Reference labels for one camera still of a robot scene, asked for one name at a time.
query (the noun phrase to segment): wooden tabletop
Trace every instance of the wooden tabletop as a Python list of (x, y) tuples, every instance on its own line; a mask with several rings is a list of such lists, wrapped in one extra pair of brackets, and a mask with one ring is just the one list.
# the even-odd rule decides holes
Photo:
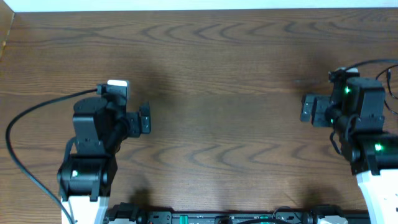
[[(122, 143), (110, 206), (366, 209), (331, 129), (300, 122), (301, 98), (330, 94), (330, 70), (397, 58), (398, 9), (19, 13), (9, 39), (1, 136), (24, 109), (108, 79), (131, 82), (128, 110), (150, 102), (152, 133)], [(77, 100), (28, 114), (11, 134), (55, 193)], [(397, 133), (397, 118), (385, 115)], [(60, 209), (14, 165), (3, 138), (0, 147), (0, 223), (59, 223)]]

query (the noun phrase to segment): white arm segment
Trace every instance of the white arm segment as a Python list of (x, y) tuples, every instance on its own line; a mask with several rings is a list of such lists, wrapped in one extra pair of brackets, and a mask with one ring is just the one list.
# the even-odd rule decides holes
[(398, 222), (398, 169), (371, 171), (356, 175), (359, 188), (368, 206), (372, 224)]
[[(102, 224), (108, 204), (109, 197), (98, 197), (96, 202), (91, 202), (90, 196), (70, 196), (67, 202), (62, 202), (76, 224)], [(66, 215), (61, 213), (62, 224), (69, 224)]]

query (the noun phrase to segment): white backdrop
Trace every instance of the white backdrop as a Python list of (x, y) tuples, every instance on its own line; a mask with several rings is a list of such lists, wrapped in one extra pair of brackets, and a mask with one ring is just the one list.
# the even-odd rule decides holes
[(398, 7), (398, 0), (4, 0), (14, 12)]

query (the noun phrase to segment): thin black wire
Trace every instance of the thin black wire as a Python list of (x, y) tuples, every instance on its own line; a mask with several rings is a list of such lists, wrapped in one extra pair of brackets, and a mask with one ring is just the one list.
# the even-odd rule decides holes
[(352, 68), (358, 68), (360, 66), (363, 65), (367, 65), (370, 63), (398, 63), (398, 59), (374, 59), (374, 60), (367, 60), (367, 61), (363, 61), (363, 62), (359, 62), (356, 63), (354, 65), (351, 65), (349, 67), (346, 67), (345, 69), (343, 69), (343, 72), (347, 72), (348, 70), (352, 69)]
[(68, 218), (68, 221), (69, 221), (70, 224), (74, 224), (73, 219), (69, 215), (69, 213), (67, 212), (65, 207), (62, 205), (61, 201), (59, 201), (59, 199), (48, 188), (46, 188), (46, 186), (43, 183), (41, 183), (41, 181), (39, 181), (31, 172), (29, 172), (29, 170), (18, 159), (17, 155), (15, 154), (15, 152), (14, 152), (12, 146), (11, 146), (10, 133), (11, 133), (11, 128), (13, 127), (13, 125), (21, 117), (25, 116), (27, 113), (30, 113), (33, 110), (36, 110), (37, 108), (40, 108), (42, 106), (49, 105), (49, 104), (52, 104), (52, 103), (56, 103), (56, 102), (59, 102), (59, 101), (62, 101), (62, 100), (67, 100), (67, 99), (70, 99), (70, 98), (73, 98), (73, 97), (76, 97), (76, 96), (84, 95), (86, 93), (92, 93), (92, 92), (95, 92), (96, 90), (97, 89), (81, 91), (79, 93), (74, 93), (74, 94), (71, 94), (71, 95), (67, 95), (67, 96), (63, 96), (63, 97), (60, 97), (60, 98), (48, 100), (48, 101), (43, 102), (43, 103), (39, 103), (36, 106), (33, 106), (33, 107), (23, 111), (22, 113), (17, 115), (14, 119), (12, 119), (12, 121), (8, 124), (7, 130), (6, 130), (6, 143), (7, 143), (8, 153), (10, 154), (11, 159), (17, 164), (18, 168), (20, 168), (20, 170), (26, 176), (28, 176), (28, 178), (31, 181), (33, 181), (33, 183), (35, 183), (40, 189), (42, 189), (44, 191), (44, 193), (46, 193), (48, 196), (50, 196), (50, 198), (61, 208), (61, 210), (64, 212), (64, 214)]
[(296, 218), (297, 218), (298, 220), (301, 221), (301, 218), (299, 218), (299, 216), (294, 212), (293, 208), (290, 208), (289, 206), (281, 206), (281, 207), (277, 208), (277, 209), (274, 211), (274, 213), (272, 214), (272, 218), (276, 218), (276, 214), (278, 213), (278, 210), (283, 209), (283, 208), (287, 208), (287, 209), (289, 209), (290, 211), (292, 211), (293, 214), (294, 214), (294, 216), (296, 216)]
[(291, 224), (291, 223), (285, 222), (283, 220), (278, 220), (275, 218), (256, 218), (253, 220), (248, 220), (248, 221), (240, 222), (237, 224), (254, 224), (254, 223), (262, 223), (262, 222), (276, 223), (276, 224)]
[[(397, 97), (396, 97), (394, 94), (392, 94), (392, 91), (391, 91), (391, 86), (390, 86), (391, 74), (389, 74), (390, 69), (395, 68), (395, 67), (398, 67), (398, 64), (391, 65), (390, 67), (387, 67), (386, 69), (384, 69), (383, 71), (381, 71), (381, 72), (376, 76), (376, 80), (378, 80), (379, 77), (380, 77), (382, 74), (386, 73), (388, 92), (389, 92), (389, 94), (390, 94), (391, 97), (393, 97), (394, 99), (397, 99)], [(393, 111), (393, 110), (390, 108), (390, 106), (387, 104), (387, 101), (386, 101), (386, 100), (384, 100), (384, 105), (386, 106), (387, 110), (389, 110), (392, 114), (398, 115), (397, 112)]]

